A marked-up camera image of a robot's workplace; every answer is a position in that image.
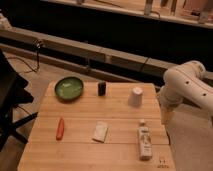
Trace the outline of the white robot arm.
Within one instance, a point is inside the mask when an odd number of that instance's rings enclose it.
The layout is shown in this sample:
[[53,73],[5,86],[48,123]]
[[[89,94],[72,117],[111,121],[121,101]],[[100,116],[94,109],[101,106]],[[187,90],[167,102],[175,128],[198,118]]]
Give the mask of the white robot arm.
[[205,72],[204,65],[199,61],[188,61],[164,72],[164,85],[157,93],[163,125],[171,121],[173,110],[184,98],[213,116],[213,87],[202,81]]

